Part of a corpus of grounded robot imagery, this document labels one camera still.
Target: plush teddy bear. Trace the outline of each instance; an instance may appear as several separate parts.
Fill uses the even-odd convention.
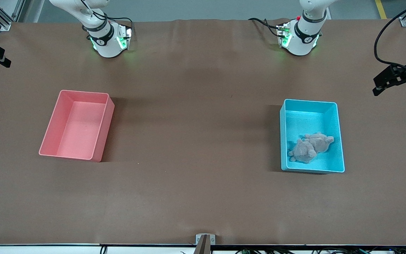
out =
[[[322,134],[321,132],[318,132],[313,135],[306,134],[304,141],[307,141],[311,143],[314,147],[314,151],[317,153],[323,153],[328,150],[328,146],[330,146],[331,143],[333,143],[335,140],[334,137],[329,136],[327,137],[326,135]]]
[[[317,156],[316,151],[314,151],[313,145],[307,141],[297,140],[297,145],[295,148],[288,153],[290,161],[302,161],[304,163],[309,163],[312,159]]]

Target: green led light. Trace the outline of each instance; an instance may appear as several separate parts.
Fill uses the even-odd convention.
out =
[[[288,33],[288,35],[283,39],[283,47],[287,47],[289,45],[290,39],[292,39],[292,34]]]
[[[125,39],[117,37],[117,41],[119,42],[119,45],[120,45],[120,48],[121,48],[121,49],[125,49],[125,48],[126,48]]]
[[[96,45],[95,45],[95,42],[93,42],[93,39],[92,39],[92,38],[90,38],[90,41],[91,41],[92,44],[93,44],[93,49],[94,49],[94,50],[97,50],[97,47],[96,47]]]
[[[316,39],[314,39],[314,44],[313,44],[313,48],[316,46],[317,43],[317,39],[319,39],[319,35],[316,37]]]

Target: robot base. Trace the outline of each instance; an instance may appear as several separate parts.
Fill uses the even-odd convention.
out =
[[[129,43],[131,41],[131,28],[120,25],[116,22],[111,22],[111,26],[114,27],[116,32],[107,41],[106,45],[99,45],[98,40],[96,40],[96,42],[94,42],[92,39],[90,40],[93,44],[93,48],[98,51],[100,56],[103,56],[104,58],[114,58],[123,50],[128,50]]]
[[[277,29],[277,33],[285,36],[278,38],[280,47],[285,48],[289,53],[295,56],[304,56],[311,52],[316,46],[319,35],[311,43],[303,43],[303,41],[295,34],[295,24],[297,20],[292,20],[289,23],[283,24],[282,27]]]

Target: table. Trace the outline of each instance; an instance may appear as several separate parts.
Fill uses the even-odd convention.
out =
[[[372,94],[385,23],[329,20],[303,57],[252,21],[139,23],[113,59],[80,24],[13,24],[0,35],[0,243],[406,244],[406,86]],[[406,63],[406,28],[379,48]],[[111,95],[103,162],[37,154],[62,89]],[[345,173],[281,171],[285,98],[338,103]]]

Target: floor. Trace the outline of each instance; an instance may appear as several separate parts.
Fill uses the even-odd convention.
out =
[[[377,8],[380,0],[341,0],[330,6],[332,19],[391,18],[406,8],[406,0],[381,0],[385,13]],[[297,0],[111,0],[103,9],[113,17],[129,17],[136,22],[171,21],[175,19],[277,19],[301,14]],[[77,22],[49,0],[31,0],[25,22]]]

